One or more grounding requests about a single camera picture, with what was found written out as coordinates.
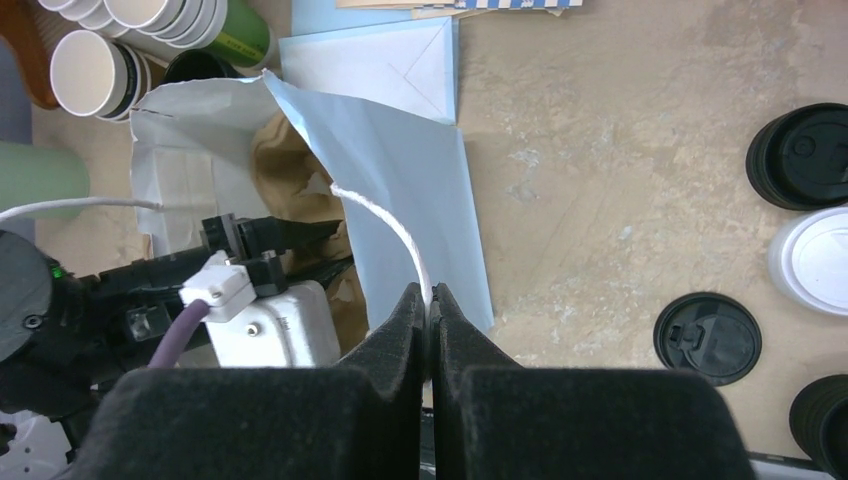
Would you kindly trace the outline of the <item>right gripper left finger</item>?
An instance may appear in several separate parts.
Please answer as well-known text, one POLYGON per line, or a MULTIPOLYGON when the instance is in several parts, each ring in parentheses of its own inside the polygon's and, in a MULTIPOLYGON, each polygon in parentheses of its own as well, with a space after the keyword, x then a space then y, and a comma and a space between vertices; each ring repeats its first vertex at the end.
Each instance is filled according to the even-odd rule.
POLYGON ((149 368, 100 405, 74 479, 415 479, 424 301, 410 284, 321 368, 149 368))

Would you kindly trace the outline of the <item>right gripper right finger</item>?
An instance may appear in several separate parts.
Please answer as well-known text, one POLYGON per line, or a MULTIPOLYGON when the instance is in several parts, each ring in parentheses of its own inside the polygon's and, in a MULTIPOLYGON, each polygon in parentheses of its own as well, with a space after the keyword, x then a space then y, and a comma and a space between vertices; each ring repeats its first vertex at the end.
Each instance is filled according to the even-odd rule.
POLYGON ((751 479, 729 409, 669 370, 530 368, 433 290, 430 361, 440 479, 751 479))

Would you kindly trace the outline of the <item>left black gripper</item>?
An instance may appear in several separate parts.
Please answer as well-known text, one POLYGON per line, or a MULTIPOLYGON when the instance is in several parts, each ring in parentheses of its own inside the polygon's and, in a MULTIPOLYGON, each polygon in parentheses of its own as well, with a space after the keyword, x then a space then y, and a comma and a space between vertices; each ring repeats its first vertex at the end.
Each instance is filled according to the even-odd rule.
POLYGON ((130 345, 162 337, 183 310, 179 290, 219 251, 238 264, 281 256, 335 235, 341 220, 298 222, 273 216, 236 218, 234 214, 201 222, 201 247, 96 275, 92 317, 111 345, 130 345))

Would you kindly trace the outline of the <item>single brown pulp cup carrier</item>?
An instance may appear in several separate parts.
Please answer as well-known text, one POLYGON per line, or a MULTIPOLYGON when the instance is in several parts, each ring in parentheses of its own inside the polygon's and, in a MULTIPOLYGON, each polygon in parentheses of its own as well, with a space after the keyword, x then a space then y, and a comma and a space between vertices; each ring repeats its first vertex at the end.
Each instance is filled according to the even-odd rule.
MULTIPOLYGON (((341 220, 335 235, 314 247, 284 255, 284 265, 300 274, 329 261, 350 259, 352 249, 340 199, 330 193, 332 178, 305 140, 282 113, 254 135, 250 172, 259 197, 271 215, 298 222, 341 220)), ((349 353, 369 330, 366 302, 351 265, 326 290, 340 351, 349 353)))

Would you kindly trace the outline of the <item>light blue paper bag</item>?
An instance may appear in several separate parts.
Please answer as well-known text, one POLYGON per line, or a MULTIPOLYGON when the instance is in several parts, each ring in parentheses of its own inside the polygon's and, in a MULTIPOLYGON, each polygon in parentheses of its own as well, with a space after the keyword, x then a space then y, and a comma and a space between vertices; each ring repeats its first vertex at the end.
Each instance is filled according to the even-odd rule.
POLYGON ((164 255, 202 219, 342 218, 371 327, 426 273, 481 331, 494 323, 461 131, 369 100, 303 90, 271 72, 160 86, 131 111, 128 198, 58 193, 37 212, 126 205, 164 255))

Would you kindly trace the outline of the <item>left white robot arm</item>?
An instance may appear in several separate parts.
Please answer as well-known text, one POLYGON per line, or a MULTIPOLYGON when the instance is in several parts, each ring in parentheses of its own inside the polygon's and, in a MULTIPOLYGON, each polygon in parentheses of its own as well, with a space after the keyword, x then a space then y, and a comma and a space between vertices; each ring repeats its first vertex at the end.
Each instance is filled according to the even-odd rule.
POLYGON ((183 283, 217 253, 267 299, 298 281, 328 286, 353 258, 318 254, 336 220, 205 219, 198 247, 76 277, 27 239, 1 235, 1 408, 61 420, 93 408, 94 387, 147 365, 183 304, 183 283), (314 257, 287 267, 289 252, 314 257))

